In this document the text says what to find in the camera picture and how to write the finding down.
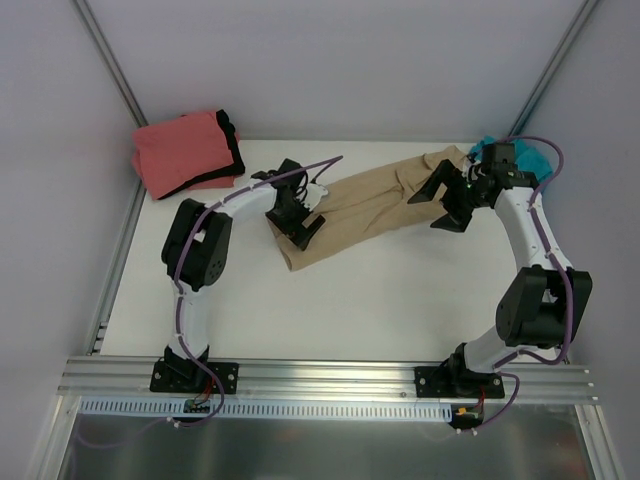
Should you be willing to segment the folded black t shirt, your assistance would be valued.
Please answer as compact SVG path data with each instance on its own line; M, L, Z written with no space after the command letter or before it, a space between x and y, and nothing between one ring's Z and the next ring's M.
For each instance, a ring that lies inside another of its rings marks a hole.
M173 125L170 142L162 146L167 163L156 199L189 189L229 188L245 174L236 128L224 109L184 115Z

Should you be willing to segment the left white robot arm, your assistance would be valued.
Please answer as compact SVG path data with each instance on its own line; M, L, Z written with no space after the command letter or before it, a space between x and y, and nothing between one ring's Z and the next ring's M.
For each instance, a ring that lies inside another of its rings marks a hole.
M260 171L221 200L181 202L161 252L174 292L172 337L155 363L153 392L215 390L209 355L207 294L226 267L232 227L264 216L297 249L304 251L325 223L314 209L328 189L308 169L286 159L276 170Z

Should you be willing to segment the aluminium mounting rail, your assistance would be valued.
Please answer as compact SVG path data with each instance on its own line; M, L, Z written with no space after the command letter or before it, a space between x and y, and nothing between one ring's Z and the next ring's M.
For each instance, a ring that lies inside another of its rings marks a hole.
M148 395L154 357L76 356L67 360L57 393ZM416 398L426 382L415 377L412 362L302 361L238 359L240 398L291 400L401 401ZM520 378L522 404L598 404L590 370L581 365L555 367L513 363L502 381L509 395Z

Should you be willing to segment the beige t shirt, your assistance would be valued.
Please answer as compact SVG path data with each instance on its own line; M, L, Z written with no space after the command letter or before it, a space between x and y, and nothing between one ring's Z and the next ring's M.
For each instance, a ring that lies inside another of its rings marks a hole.
M299 271L388 231L434 221L445 214L435 200L411 204L435 168L449 160L462 168L466 154L451 145L338 180L314 209L325 223L302 251L276 227L271 230L290 271Z

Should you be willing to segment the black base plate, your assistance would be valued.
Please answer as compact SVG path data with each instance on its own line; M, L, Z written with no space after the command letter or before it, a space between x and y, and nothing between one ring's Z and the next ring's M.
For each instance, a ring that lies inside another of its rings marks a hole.
M454 371L449 366L415 367L414 383L418 398L505 398L500 376L467 369Z
M238 363L208 362L206 366L217 376L225 393L236 393ZM192 362L187 364L184 372L180 372L161 358L154 364L149 390L157 393L203 394L206 390L218 393L219 387L208 373Z

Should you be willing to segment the folded pink t shirt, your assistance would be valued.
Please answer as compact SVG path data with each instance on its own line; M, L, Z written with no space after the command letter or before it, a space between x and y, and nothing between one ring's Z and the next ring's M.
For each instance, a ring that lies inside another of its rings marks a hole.
M230 188L246 167L226 111L203 111L139 128L132 165L154 200L187 189Z

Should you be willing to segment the right corner aluminium post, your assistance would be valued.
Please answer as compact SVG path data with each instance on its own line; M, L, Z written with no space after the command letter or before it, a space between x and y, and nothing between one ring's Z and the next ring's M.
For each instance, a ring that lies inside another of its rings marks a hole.
M579 8L552 51L551 56L534 83L523 106L520 108L509 129L509 136L518 136L525 131L551 84L561 70L565 60L570 55L575 43L582 35L601 3L601 0L584 0L580 3Z

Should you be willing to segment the teal t shirt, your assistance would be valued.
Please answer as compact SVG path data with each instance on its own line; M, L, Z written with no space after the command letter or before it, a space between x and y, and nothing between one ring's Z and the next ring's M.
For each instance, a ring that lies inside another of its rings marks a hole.
M484 136L469 151L472 161L481 161L483 148L495 142L496 139L494 137ZM539 182L543 182L552 176L553 169L549 160L537 148L522 139L515 139L513 143L515 146L515 161L521 171L534 173Z

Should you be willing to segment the left corner aluminium post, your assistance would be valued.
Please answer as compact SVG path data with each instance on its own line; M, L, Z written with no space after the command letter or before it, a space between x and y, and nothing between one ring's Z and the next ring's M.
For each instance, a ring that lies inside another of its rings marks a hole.
M87 35L94 45L98 56L106 68L108 76L112 80L126 110L137 127L148 125L146 115L141 108L134 90L132 89L120 62L118 61L110 42L87 0L71 0L72 7L77 13Z

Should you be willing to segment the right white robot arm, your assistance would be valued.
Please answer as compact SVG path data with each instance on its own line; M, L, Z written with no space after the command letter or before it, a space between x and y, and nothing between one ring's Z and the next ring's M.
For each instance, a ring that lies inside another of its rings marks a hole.
M431 226L455 233L466 231L475 210L492 209L517 267L496 307L493 327L460 344L440 365L415 368L418 397L501 399L499 372L507 364L522 356L552 365L566 358L593 281L572 266L555 240L541 202L543 187L534 173L517 166L513 143L494 142L465 170L441 161L411 197L413 204L424 203L443 188L445 214Z

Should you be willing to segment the corner aluminium post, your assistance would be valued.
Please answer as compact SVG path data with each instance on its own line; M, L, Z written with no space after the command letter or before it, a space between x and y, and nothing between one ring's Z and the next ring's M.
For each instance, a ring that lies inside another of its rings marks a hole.
M525 131L551 84L561 70L565 60L570 55L575 43L582 35L601 3L601 0L584 0L580 3L579 8L552 51L551 56L534 83L523 106L520 108L509 129L509 136L518 136Z
M77 13L87 35L94 45L98 56L106 68L108 76L112 80L126 110L137 127L148 125L146 115L141 108L134 90L132 89L120 62L118 61L110 42L87 0L71 0L72 7Z

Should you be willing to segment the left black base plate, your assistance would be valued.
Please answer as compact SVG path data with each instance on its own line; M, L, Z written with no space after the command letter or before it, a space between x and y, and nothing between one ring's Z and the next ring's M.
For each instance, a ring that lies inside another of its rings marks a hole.
M208 362L206 366L217 376L225 393L236 393L238 363ZM154 364L149 390L157 393L203 394L206 390L218 393L219 387L208 373L192 362L187 364L184 372L180 372L161 358Z

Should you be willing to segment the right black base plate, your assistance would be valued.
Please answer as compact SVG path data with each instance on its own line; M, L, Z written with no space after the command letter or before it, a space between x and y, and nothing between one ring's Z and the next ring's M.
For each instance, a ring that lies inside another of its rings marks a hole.
M415 367L414 383L418 398L505 398L500 376L467 369L454 371L449 366Z

